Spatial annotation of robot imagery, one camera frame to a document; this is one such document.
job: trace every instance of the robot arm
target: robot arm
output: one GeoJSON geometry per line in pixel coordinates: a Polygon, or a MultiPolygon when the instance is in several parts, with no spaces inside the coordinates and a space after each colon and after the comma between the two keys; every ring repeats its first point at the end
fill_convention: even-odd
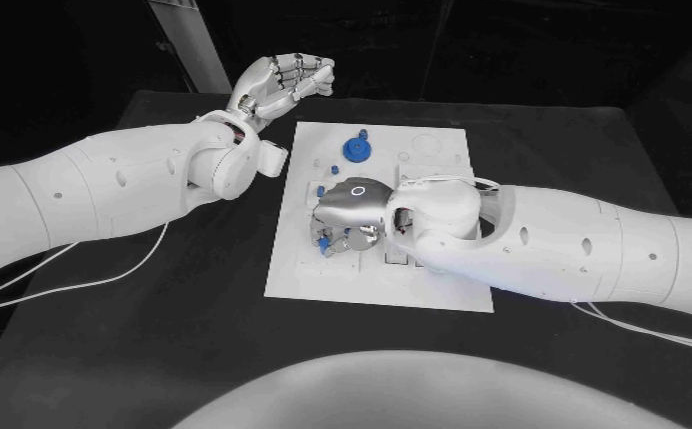
{"type": "Polygon", "coordinates": [[[235,199],[257,172],[278,176],[287,151],[258,132],[303,97],[332,94],[333,65],[304,54],[261,58],[225,111],[189,124],[89,136],[0,167],[0,267],[68,243],[143,232],[202,204],[235,199]],[[296,77],[284,88],[287,75],[296,77]]]}
{"type": "MultiPolygon", "coordinates": [[[[339,234],[334,227],[350,224],[340,224],[327,198],[334,191],[332,199],[350,193],[347,183],[320,200],[313,240],[329,239],[327,233],[339,234]],[[320,232],[326,220],[329,229],[320,232]]],[[[362,204],[356,196],[350,199],[362,204]]],[[[630,301],[692,313],[689,219],[554,189],[479,191],[444,178],[404,182],[376,211],[388,242],[433,270],[554,301],[630,301]],[[494,226],[484,237],[477,237],[479,217],[494,226]]],[[[330,249],[333,243],[326,255],[340,252],[330,249]]]]}

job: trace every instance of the white cable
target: white cable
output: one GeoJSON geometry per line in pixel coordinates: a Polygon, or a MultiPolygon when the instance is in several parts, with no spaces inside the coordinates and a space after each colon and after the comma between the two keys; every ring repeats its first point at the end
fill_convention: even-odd
{"type": "Polygon", "coordinates": [[[424,181],[453,181],[453,180],[461,180],[464,182],[480,182],[480,184],[484,184],[486,186],[489,186],[490,190],[497,189],[500,187],[500,184],[492,181],[490,179],[483,179],[482,177],[457,176],[453,174],[440,174],[434,176],[417,177],[415,179],[404,179],[399,185],[411,185],[424,181]]]}
{"type": "Polygon", "coordinates": [[[639,326],[634,326],[633,324],[629,324],[626,322],[621,322],[616,319],[611,319],[600,310],[598,308],[594,306],[594,304],[588,303],[588,305],[591,306],[591,308],[594,309],[594,311],[597,312],[593,313],[591,311],[587,311],[582,307],[580,307],[574,302],[571,302],[572,306],[584,313],[587,313],[590,316],[594,316],[595,318],[598,319],[603,319],[604,321],[610,322],[611,324],[614,324],[616,326],[621,327],[623,329],[629,329],[630,331],[634,331],[634,332],[640,332],[642,334],[649,334],[650,336],[656,336],[656,337],[660,337],[662,339],[666,339],[672,342],[676,342],[685,346],[689,346],[692,347],[692,339],[686,338],[686,337],[682,337],[682,336],[676,336],[673,334],[665,334],[662,332],[656,332],[656,331],[652,331],[649,329],[644,329],[643,327],[639,327],[639,326]]]}
{"type": "MultiPolygon", "coordinates": [[[[36,297],[45,296],[46,294],[52,294],[53,292],[62,292],[62,291],[69,291],[72,289],[79,289],[82,287],[91,287],[97,286],[99,284],[105,284],[108,282],[117,281],[118,279],[123,279],[125,276],[128,276],[138,268],[140,266],[147,262],[148,258],[151,257],[151,254],[154,253],[156,249],[159,248],[159,244],[161,243],[163,235],[166,234],[166,229],[169,228],[169,223],[164,224],[163,226],[163,231],[161,235],[159,236],[159,240],[156,241],[154,247],[148,251],[148,254],[146,255],[144,259],[141,262],[127,271],[124,272],[120,276],[111,277],[108,279],[102,279],[101,281],[94,281],[94,282],[85,282],[84,284],[75,284],[74,286],[66,286],[66,287],[58,287],[55,289],[50,289],[49,291],[39,292],[36,294],[32,294],[30,296],[22,297],[19,299],[14,299],[13,301],[3,302],[0,304],[0,307],[10,306],[12,304],[17,304],[19,302],[27,301],[29,299],[35,299],[36,297]]],[[[52,258],[58,257],[68,249],[65,249],[61,253],[58,253],[52,258]]]]}
{"type": "Polygon", "coordinates": [[[29,274],[36,272],[58,256],[65,254],[79,243],[71,244],[61,252],[56,252],[33,269],[29,269],[20,276],[17,276],[10,282],[0,286],[0,291],[12,286],[19,280],[22,280],[29,274]]]}

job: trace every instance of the robotic hand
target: robotic hand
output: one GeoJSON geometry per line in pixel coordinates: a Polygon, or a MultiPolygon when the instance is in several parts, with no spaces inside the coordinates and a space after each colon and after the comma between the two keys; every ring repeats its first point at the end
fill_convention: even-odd
{"type": "Polygon", "coordinates": [[[392,190],[349,178],[324,193],[310,231],[327,257],[368,249],[383,234],[428,269],[496,288],[552,301],[630,301],[692,314],[692,220],[565,191],[479,190],[457,176],[407,180],[392,190]],[[484,237],[479,218],[494,226],[484,237]]]}
{"type": "Polygon", "coordinates": [[[332,94],[333,67],[307,54],[262,57],[225,111],[89,136],[0,167],[0,267],[65,244],[143,232],[235,199],[257,172],[278,176],[288,153],[258,133],[301,98],[332,94]]]}

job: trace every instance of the black table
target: black table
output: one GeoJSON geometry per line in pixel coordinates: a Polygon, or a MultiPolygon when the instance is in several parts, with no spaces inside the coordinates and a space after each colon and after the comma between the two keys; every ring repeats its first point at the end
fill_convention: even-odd
{"type": "MultiPolygon", "coordinates": [[[[189,122],[228,96],[140,92],[120,128],[189,122]]],[[[458,127],[476,174],[675,214],[618,109],[309,98],[262,132],[291,147],[296,120],[458,127]]],[[[320,356],[412,349],[470,354],[559,375],[692,424],[692,353],[569,305],[493,289],[494,314],[270,299],[264,285],[284,174],[174,221],[125,279],[20,305],[0,340],[0,425],[170,427],[226,391],[320,356]]],[[[81,244],[29,293],[120,274],[160,228],[81,244]]],[[[689,316],[604,304],[613,317],[689,335],[689,316]]]]}

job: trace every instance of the white board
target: white board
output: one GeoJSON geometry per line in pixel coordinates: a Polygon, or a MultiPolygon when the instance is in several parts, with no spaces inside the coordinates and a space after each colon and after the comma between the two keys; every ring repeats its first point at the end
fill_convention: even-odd
{"type": "Polygon", "coordinates": [[[298,122],[264,295],[290,299],[493,312],[490,288],[456,274],[421,267],[389,252],[386,241],[368,251],[329,259],[310,242],[317,186],[330,189],[349,177],[395,187],[402,177],[473,176],[463,129],[298,122]],[[368,130],[372,155],[352,163],[343,143],[368,130]],[[332,174],[332,166],[339,174],[332,174]]]}

